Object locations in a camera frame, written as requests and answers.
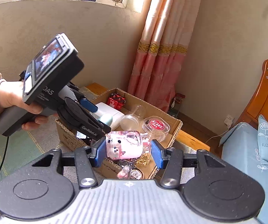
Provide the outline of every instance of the red label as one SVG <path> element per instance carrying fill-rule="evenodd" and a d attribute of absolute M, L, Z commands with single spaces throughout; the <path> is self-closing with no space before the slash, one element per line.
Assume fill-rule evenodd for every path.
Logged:
<path fill-rule="evenodd" d="M 149 122 L 149 125 L 155 130 L 164 130 L 165 129 L 165 125 L 163 124 L 163 122 L 161 122 L 160 120 L 157 120 L 157 119 L 151 120 Z"/>
<path fill-rule="evenodd" d="M 115 108 L 117 107 L 117 105 L 118 105 L 118 102 L 115 101 L 115 100 L 113 100 L 112 98 L 108 98 L 107 104 L 108 104 L 110 107 L 112 107 L 112 108 L 115 109 Z"/>

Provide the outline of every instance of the white wall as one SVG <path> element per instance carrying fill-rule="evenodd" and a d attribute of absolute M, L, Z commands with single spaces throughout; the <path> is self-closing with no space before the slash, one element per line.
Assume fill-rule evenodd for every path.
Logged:
<path fill-rule="evenodd" d="M 268 59 L 268 0 L 202 0 L 177 92 L 181 111 L 215 133 L 253 95 Z"/>
<path fill-rule="evenodd" d="M 73 80 L 127 88 L 146 14 L 81 0 L 19 0 L 0 4 L 0 71 L 18 74 L 57 33 L 65 33 L 85 68 Z"/>

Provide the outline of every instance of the gold curtain trim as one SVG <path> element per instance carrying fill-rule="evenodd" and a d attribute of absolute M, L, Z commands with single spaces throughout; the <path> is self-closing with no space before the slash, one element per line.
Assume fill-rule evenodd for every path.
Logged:
<path fill-rule="evenodd" d="M 171 52 L 179 52 L 179 53 L 184 53 L 187 54 L 188 48 L 185 48 L 184 46 L 180 46 L 180 45 L 172 45 L 172 49 Z"/>
<path fill-rule="evenodd" d="M 178 46 L 178 47 L 176 48 L 176 51 L 177 51 L 177 52 L 180 52 L 180 53 L 187 54 L 188 48 L 185 48 L 185 47 L 183 47 L 183 46 Z"/>
<path fill-rule="evenodd" d="M 148 51 L 152 54 L 165 54 L 168 55 L 171 52 L 179 52 L 179 53 L 183 53 L 183 54 L 187 54 L 188 49 L 185 48 L 184 46 L 180 46 L 180 45 L 175 45 L 173 44 L 172 46 L 164 46 L 164 45 L 160 45 L 158 46 L 157 44 L 149 44 L 149 43 L 142 43 L 141 41 L 138 44 L 138 51 L 142 51 L 144 53 L 147 53 Z"/>
<path fill-rule="evenodd" d="M 170 54 L 171 49 L 172 49 L 172 46 L 164 46 L 164 45 L 160 45 L 160 46 L 159 46 L 158 53 L 159 53 L 159 54 L 165 54 L 165 55 L 168 55 L 168 54 Z"/>
<path fill-rule="evenodd" d="M 147 53 L 149 49 L 149 44 L 143 44 L 141 41 L 138 44 L 138 51 L 142 51 L 144 53 Z"/>
<path fill-rule="evenodd" d="M 159 50 L 159 46 L 157 44 L 151 44 L 149 46 L 149 51 L 152 53 L 152 54 L 156 54 L 158 53 L 158 50 Z"/>

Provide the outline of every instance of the white cable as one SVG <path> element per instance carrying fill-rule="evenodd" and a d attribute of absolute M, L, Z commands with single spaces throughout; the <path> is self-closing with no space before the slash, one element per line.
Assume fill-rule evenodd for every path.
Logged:
<path fill-rule="evenodd" d="M 228 126 L 228 128 L 227 128 L 227 130 L 226 130 L 225 132 L 223 132 L 222 134 L 220 134 L 220 135 L 218 135 L 218 136 L 222 136 L 223 134 L 225 134 L 226 132 L 228 132 L 229 129 L 230 129 L 230 127 L 231 127 L 231 125 Z"/>

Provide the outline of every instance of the cardboard box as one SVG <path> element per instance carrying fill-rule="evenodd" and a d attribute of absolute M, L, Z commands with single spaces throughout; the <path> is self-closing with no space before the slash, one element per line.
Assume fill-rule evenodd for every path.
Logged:
<path fill-rule="evenodd" d="M 107 99 L 112 93 L 117 93 L 122 97 L 126 98 L 126 103 L 124 107 L 121 109 L 121 112 L 124 114 L 127 114 L 129 110 L 131 110 L 131 107 L 133 105 L 143 105 L 146 109 L 146 115 L 145 118 L 150 117 L 150 116 L 159 116 L 163 120 L 165 120 L 169 126 L 170 126 L 170 131 L 166 137 L 166 139 L 161 143 L 161 145 L 164 148 L 171 147 L 173 142 L 175 141 L 176 135 L 178 134 L 179 130 L 181 129 L 183 123 L 176 119 L 173 118 L 172 116 L 168 115 L 164 111 L 156 108 L 155 106 L 131 95 L 119 88 L 114 88 L 110 89 L 103 94 L 97 96 L 95 99 L 91 100 L 95 105 L 104 102 L 106 103 Z M 71 150 L 75 150 L 77 147 L 84 146 L 85 143 L 82 140 L 79 140 L 78 138 L 75 137 L 76 131 L 67 128 L 64 123 L 60 120 L 60 118 L 56 119 L 56 126 L 58 130 L 58 135 L 59 139 L 67 145 Z M 153 179 L 158 172 L 158 169 L 156 167 L 156 164 L 153 159 L 151 159 L 150 163 L 147 166 L 139 166 L 137 167 L 141 172 L 142 172 L 142 178 L 143 179 Z M 111 160 L 105 159 L 103 161 L 103 164 L 101 167 L 95 169 L 98 173 L 102 174 L 105 178 L 110 178 L 110 179 L 116 179 L 117 173 L 120 171 L 120 167 L 117 164 L 114 164 Z"/>

